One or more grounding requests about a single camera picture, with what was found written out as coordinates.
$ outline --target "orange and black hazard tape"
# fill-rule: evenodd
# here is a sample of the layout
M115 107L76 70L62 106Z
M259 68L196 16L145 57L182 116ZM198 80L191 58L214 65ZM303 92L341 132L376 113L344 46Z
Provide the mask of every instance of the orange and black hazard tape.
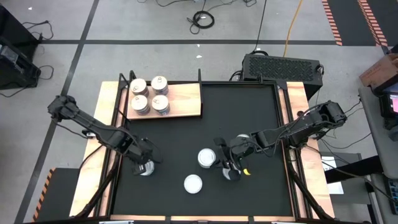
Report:
M39 217L39 211L42 208L42 204L43 204L43 201L44 201L44 195L47 192L47 189L48 189L49 184L50 184L50 179L51 179L52 174L54 173L54 170L55 170L55 168L50 169L50 172L47 175L47 178L46 178L45 183L44 183L43 191L40 194L39 201L37 202L37 205L36 205L35 213L33 214L32 222L36 222L37 218Z
M386 37L380 29L379 23L377 23L376 18L370 8L367 0L357 0L363 16L365 17L366 22L368 23L368 27L372 32L373 39L376 41L376 46L388 46Z
M328 0L322 0L322 4L323 4L323 8L325 10L326 16L328 18L328 21L329 21L329 24L331 27L331 32L333 33L333 36L335 37L336 44L342 46L343 43L341 41L341 37L340 37L340 34L339 34L337 26L336 26L336 22L333 18L333 15L331 14Z

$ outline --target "white paper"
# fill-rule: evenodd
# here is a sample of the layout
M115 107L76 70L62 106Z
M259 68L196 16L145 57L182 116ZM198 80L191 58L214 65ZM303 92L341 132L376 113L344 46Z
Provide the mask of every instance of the white paper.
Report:
M336 168L336 161L333 156L322 156L322 161L324 163ZM322 163L324 171L332 169L330 166L328 166L326 164ZM335 182L335 183L328 184L328 188L329 188L329 194L344 194L343 186L341 185L341 182Z

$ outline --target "concrete floor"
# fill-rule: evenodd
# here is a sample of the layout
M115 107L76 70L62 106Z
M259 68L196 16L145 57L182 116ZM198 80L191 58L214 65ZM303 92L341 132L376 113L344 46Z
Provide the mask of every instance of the concrete floor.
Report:
M93 3L98 0L18 0L0 1L21 22L49 20L53 25L53 40L80 40ZM211 0L208 9L219 4ZM212 10L216 24L201 30L198 35L189 33L192 17L202 3L179 2L169 7L159 7L149 0L139 4L135 0L99 0L88 40L255 40L259 28L264 0L253 7L242 1ZM261 31L262 40L284 40L297 7L297 0L267 0L266 14ZM50 35L47 26L35 27L37 32ZM292 29L291 40L333 40L322 3L304 1ZM72 59L78 49L76 44L43 44L34 57L37 66L55 68L51 80L41 80L37 88L21 92L12 98L0 97L0 180L2 223L13 223L21 205L32 171L42 148L50 124L47 106L61 92ZM119 73L128 74L133 69L137 76L150 79L164 75L169 80L194 80L198 68L204 80L227 80L240 64L244 54L253 50L253 44L86 44L83 47L68 94L74 96L78 106L93 114L102 81L117 80ZM282 56L283 45L260 45L270 55ZM380 47L340 47L337 45L290 45L287 57L309 58L325 66L324 87L318 102L337 101L346 110L358 102L358 76L383 56ZM44 69L43 76L49 75ZM63 125L74 130L81 128L71 122ZM369 133L363 111L351 116L336 130L338 139L327 139L335 146L346 146ZM47 172L52 167L80 165L85 141L63 129L53 135L40 175L36 176L31 201L24 218L31 221ZM320 143L320 149L326 151ZM373 156L376 150L368 137L361 143L342 152L359 152L363 158ZM334 205L337 217L347 221L363 221L369 217L363 207L346 209Z

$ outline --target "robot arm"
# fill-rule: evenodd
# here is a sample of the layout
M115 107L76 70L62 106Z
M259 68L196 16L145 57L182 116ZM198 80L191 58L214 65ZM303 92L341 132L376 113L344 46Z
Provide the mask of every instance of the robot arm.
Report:
M57 96L47 109L55 122L70 119L94 133L102 145L128 157L134 163L134 174L144 173L146 171L144 164L149 160L156 162L152 157L152 144L146 139L139 139L122 127L115 128L103 124L80 110L72 96Z
M327 131L342 126L347 120L338 103L328 101L302 113L295 121L277 129L267 129L241 134L232 139L227 146L224 139L216 138L215 144L220 146L216 153L218 162L225 169L244 170L241 159L253 153L265 153L275 150L282 140L287 141L286 147L303 147L308 138L316 134L322 138Z

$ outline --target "white lid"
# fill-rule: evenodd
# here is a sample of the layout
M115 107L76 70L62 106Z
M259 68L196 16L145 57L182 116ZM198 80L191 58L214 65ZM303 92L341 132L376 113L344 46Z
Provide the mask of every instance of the white lid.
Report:
M157 76L152 79L150 85L155 90L163 90L167 85L167 80L165 77Z
M168 105L169 99L165 95L157 95L152 99L152 107L157 111L166 109Z
M216 154L211 149L202 149L198 154L198 162L203 166L211 166L216 161Z
M144 95L134 96L131 100L131 107L136 111L144 109L147 105L148 99Z
M145 90L147 82L142 78L136 78L130 83L130 90L133 93L140 93Z
M184 180L185 190L190 194L196 194L201 189L201 178L198 175L191 174Z

